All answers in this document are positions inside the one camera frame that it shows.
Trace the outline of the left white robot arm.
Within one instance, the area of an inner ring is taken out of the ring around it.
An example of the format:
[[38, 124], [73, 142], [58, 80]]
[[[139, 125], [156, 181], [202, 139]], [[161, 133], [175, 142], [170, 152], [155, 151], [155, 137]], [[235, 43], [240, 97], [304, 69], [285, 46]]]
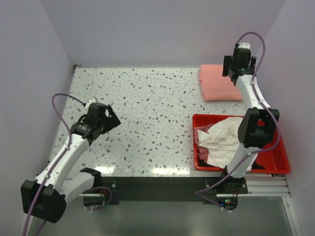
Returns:
[[111, 105], [91, 103], [87, 113], [67, 128], [68, 137], [57, 156], [34, 180], [25, 180], [22, 184], [22, 205], [27, 217], [56, 223], [79, 194], [87, 190], [98, 192], [103, 183], [100, 172], [95, 169], [83, 168], [72, 180], [66, 181], [66, 178], [93, 141], [120, 124]]

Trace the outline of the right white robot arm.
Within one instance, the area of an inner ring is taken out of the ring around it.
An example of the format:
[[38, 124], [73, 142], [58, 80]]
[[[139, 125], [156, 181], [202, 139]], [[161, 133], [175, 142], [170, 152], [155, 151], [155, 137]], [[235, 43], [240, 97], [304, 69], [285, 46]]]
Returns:
[[279, 110], [270, 107], [258, 87], [255, 64], [249, 43], [235, 44], [233, 54], [223, 59], [222, 75], [231, 79], [247, 109], [238, 128], [239, 145], [225, 168], [229, 176], [219, 181], [224, 193], [231, 193], [237, 187], [234, 178], [243, 178], [256, 156], [272, 142], [280, 117]]

